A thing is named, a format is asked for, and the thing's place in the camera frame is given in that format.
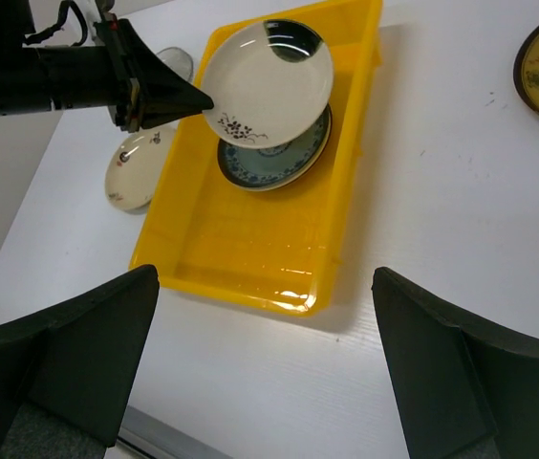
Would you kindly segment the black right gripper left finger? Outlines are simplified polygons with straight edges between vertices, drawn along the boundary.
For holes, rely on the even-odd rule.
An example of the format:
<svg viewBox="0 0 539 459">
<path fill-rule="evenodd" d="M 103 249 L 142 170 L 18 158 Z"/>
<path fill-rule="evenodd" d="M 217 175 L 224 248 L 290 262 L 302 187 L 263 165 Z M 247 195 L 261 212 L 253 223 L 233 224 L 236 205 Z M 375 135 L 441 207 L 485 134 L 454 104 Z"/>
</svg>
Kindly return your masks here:
<svg viewBox="0 0 539 459">
<path fill-rule="evenodd" d="M 0 458 L 101 458 L 115 445 L 159 289 L 143 265 L 0 325 Z"/>
</svg>

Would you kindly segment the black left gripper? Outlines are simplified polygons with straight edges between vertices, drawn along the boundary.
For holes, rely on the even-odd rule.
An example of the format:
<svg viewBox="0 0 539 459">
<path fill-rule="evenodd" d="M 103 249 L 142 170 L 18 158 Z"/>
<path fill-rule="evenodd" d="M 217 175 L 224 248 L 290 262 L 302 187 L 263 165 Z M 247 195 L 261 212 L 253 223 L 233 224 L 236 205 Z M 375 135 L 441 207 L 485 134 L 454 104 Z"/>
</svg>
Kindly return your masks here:
<svg viewBox="0 0 539 459">
<path fill-rule="evenodd" d="M 201 114 L 212 98 L 166 67 L 110 1 L 60 2 L 36 29 L 27 1 L 0 1 L 0 116 L 104 106 L 126 132 Z"/>
</svg>

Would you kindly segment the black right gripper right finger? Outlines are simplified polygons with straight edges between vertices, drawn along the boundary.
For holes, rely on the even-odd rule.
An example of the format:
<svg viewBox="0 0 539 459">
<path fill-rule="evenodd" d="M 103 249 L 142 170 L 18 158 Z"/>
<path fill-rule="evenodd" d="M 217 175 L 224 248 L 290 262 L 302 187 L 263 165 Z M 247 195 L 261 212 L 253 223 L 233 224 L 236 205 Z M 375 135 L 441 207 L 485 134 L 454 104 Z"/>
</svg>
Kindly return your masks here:
<svg viewBox="0 0 539 459">
<path fill-rule="evenodd" d="M 539 339 L 389 268 L 372 293 L 410 457 L 539 458 Z"/>
</svg>

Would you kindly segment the grey glass plate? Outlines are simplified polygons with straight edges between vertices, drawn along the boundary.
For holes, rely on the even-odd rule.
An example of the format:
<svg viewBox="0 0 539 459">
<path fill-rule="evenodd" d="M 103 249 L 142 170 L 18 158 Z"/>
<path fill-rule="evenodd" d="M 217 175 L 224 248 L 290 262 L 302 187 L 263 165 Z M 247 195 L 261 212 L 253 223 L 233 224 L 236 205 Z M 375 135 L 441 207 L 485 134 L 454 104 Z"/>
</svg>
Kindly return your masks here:
<svg viewBox="0 0 539 459">
<path fill-rule="evenodd" d="M 194 60 L 189 53 L 179 47 L 168 47 L 157 53 L 159 60 L 180 78 L 191 82 L 194 76 Z"/>
</svg>

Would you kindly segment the cream plate with calligraphy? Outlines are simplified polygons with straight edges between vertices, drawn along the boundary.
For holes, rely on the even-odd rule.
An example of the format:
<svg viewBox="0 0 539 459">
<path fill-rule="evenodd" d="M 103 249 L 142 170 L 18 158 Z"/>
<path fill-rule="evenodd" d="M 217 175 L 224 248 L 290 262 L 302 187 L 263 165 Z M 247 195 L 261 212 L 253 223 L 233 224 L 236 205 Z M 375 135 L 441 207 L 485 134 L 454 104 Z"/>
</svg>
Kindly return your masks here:
<svg viewBox="0 0 539 459">
<path fill-rule="evenodd" d="M 114 208 L 133 211 L 151 202 L 175 134 L 176 129 L 166 124 L 131 134 L 119 145 L 104 180 L 106 198 Z"/>
</svg>

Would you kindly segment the cream plate with black blotch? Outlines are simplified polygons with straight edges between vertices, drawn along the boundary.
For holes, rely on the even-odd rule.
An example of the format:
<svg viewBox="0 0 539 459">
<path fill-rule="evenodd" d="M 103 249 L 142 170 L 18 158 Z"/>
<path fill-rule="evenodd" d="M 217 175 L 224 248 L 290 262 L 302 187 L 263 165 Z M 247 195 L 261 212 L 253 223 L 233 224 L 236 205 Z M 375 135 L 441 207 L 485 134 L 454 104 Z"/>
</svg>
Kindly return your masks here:
<svg viewBox="0 0 539 459">
<path fill-rule="evenodd" d="M 205 121 L 222 140 L 263 149 L 294 140 L 321 116 L 334 86 L 326 41 L 289 19 L 252 23 L 208 60 L 200 89 Z"/>
</svg>

